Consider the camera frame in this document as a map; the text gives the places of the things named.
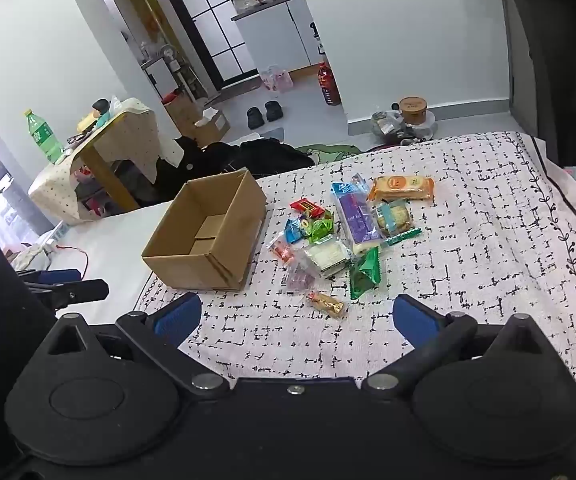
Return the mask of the red candy bar wrapper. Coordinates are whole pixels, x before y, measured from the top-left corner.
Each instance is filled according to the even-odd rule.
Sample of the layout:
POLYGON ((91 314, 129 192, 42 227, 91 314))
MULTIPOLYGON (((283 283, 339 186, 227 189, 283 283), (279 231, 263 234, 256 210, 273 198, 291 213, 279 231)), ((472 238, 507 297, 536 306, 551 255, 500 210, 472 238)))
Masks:
POLYGON ((305 214, 309 218, 318 218, 325 213, 325 209, 317 204, 312 203, 307 198, 300 198, 290 204, 290 207, 300 212, 300 214, 305 214))

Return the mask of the purple long snack pack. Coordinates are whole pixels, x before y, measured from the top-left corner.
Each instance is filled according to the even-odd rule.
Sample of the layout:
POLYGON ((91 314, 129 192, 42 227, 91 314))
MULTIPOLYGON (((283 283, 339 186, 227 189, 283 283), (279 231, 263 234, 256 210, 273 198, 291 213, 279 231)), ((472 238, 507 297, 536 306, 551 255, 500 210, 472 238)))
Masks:
POLYGON ((366 183, 361 178, 351 182, 332 182, 331 194, 344 235, 354 255, 379 246, 382 236, 368 203, 366 183))

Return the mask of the white cake snack pack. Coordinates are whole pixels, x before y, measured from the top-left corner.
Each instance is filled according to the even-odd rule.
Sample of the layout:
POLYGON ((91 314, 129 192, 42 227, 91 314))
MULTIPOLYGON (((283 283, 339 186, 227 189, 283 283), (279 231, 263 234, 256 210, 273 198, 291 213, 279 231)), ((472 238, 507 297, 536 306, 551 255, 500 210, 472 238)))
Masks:
POLYGON ((305 247, 303 252, 323 278, 330 278, 343 270, 352 257, 346 244, 332 235, 305 247))

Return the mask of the gold snack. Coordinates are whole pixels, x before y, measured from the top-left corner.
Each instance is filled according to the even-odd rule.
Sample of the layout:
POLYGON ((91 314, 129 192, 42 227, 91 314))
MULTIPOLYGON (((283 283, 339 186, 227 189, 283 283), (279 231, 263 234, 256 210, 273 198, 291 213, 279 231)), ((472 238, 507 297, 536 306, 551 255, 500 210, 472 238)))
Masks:
POLYGON ((306 295, 310 305, 331 318, 341 320, 346 315, 346 304, 336 298, 322 294, 321 292, 309 292, 306 295))

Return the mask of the pink plastic bag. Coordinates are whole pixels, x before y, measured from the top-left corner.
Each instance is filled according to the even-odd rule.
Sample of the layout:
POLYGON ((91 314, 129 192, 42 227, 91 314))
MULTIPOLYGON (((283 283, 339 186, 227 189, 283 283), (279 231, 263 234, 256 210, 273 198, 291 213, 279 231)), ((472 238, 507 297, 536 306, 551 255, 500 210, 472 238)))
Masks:
POLYGON ((288 70, 276 65, 268 66, 266 70, 262 70, 260 78, 264 87, 274 93, 284 93, 294 88, 294 82, 288 70))

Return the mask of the brown lidded paper bucket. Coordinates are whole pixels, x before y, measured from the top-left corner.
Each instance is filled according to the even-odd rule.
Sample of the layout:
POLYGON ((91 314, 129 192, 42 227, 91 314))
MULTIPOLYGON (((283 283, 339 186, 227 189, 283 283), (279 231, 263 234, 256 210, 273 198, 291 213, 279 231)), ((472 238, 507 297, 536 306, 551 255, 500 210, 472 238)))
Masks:
POLYGON ((406 96, 399 102, 404 122, 421 125, 426 120, 427 101, 420 96, 406 96))

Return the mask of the dark green snack packet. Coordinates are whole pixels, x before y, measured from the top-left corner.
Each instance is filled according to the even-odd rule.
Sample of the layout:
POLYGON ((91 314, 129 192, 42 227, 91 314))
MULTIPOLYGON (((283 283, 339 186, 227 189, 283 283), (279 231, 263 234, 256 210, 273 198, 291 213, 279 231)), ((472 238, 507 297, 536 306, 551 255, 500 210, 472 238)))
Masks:
POLYGON ((349 270, 350 297, 357 300, 381 283, 379 248, 370 248, 355 258, 349 270))

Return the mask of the brown cardboard box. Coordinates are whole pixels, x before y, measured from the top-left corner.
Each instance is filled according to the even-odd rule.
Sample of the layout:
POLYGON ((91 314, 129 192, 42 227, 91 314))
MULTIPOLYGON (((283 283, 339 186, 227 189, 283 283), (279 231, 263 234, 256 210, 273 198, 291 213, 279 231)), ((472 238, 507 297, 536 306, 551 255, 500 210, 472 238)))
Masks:
POLYGON ((245 169, 186 182, 142 252, 144 263, 171 288, 241 289, 265 202, 245 169))

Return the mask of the orange rice cracker pack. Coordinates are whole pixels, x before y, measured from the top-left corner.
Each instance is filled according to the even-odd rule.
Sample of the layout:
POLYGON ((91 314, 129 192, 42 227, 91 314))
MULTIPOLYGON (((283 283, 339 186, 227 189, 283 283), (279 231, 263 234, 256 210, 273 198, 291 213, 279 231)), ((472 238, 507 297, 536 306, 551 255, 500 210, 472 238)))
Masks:
POLYGON ((368 192, 370 200, 432 200, 433 178, 424 176, 381 176, 368 192))

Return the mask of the bright green snack packet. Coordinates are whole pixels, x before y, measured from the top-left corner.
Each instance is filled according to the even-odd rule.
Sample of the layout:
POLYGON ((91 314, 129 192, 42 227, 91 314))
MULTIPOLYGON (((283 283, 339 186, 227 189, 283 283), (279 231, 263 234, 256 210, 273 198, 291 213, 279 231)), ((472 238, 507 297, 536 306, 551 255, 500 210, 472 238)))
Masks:
POLYGON ((322 214, 318 218, 311 219, 308 227, 308 239, 310 243, 317 243, 334 232, 335 222, 332 214, 322 214))

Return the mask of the teal biscuit pack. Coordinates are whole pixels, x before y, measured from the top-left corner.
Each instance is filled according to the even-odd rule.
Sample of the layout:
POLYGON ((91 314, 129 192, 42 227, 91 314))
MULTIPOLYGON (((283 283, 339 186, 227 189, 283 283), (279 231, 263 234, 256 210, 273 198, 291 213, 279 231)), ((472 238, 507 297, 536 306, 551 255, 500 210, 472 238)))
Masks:
POLYGON ((405 200, 381 202, 374 208, 377 226, 386 246, 394 246, 422 234, 405 200))

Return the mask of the white kitchen cabinet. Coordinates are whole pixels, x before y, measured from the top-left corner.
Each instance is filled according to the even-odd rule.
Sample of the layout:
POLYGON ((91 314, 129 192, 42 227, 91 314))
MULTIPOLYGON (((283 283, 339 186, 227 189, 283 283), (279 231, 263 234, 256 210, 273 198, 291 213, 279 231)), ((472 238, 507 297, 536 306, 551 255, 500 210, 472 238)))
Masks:
POLYGON ((302 70, 322 59, 306 0, 277 0, 236 14, 232 22, 259 73, 273 66, 302 70))

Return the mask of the small blue snack packet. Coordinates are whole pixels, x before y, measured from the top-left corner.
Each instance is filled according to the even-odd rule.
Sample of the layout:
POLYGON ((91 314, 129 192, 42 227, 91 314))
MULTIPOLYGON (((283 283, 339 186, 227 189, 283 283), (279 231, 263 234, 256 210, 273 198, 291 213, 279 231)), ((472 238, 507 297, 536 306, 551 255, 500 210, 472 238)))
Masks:
POLYGON ((288 244, 296 244, 299 240, 308 237, 305 229, 302 228, 301 222, 294 219, 288 219, 284 229, 284 235, 288 244))

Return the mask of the clear purple snack packet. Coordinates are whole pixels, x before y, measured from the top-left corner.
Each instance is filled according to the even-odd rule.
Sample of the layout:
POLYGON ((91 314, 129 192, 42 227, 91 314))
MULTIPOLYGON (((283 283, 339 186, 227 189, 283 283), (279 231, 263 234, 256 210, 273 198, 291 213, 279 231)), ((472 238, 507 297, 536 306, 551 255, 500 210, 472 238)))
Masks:
POLYGON ((315 282, 316 276, 304 264, 295 261, 288 266, 284 279, 284 286, 288 292, 306 292, 315 282))

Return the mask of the pink orange snack packet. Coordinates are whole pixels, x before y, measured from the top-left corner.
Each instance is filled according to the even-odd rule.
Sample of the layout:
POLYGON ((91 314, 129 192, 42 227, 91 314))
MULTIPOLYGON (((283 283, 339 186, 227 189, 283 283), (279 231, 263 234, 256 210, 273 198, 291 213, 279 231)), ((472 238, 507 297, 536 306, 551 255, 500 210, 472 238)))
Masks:
POLYGON ((291 245, 283 238, 273 240, 271 245, 268 246, 268 251, 282 263, 288 264, 294 261, 296 254, 291 248, 291 245))

